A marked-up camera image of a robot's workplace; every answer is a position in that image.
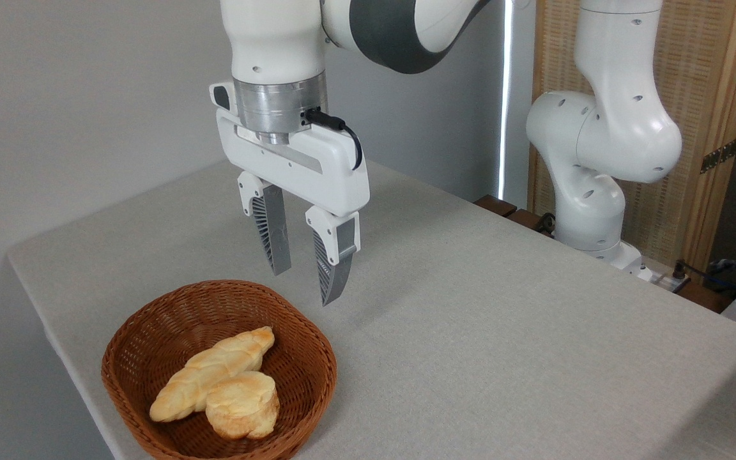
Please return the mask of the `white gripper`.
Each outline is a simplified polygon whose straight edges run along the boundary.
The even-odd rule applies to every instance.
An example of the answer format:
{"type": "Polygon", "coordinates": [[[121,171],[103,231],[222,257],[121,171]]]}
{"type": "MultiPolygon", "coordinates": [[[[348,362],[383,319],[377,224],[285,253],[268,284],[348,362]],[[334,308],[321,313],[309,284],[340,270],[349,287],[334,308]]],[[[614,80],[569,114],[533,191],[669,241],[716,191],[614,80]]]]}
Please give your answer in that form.
{"type": "Polygon", "coordinates": [[[272,273],[280,275],[291,267],[283,190],[313,204],[305,219],[312,228],[322,305],[329,305],[342,295],[360,250],[356,211],[370,201],[366,163],[358,161],[348,133],[307,122],[305,107],[287,112],[287,120],[280,112],[268,114],[271,132],[243,119],[243,97],[235,92],[244,87],[210,86],[223,151],[243,170],[237,178],[243,212],[254,219],[272,273]]]}

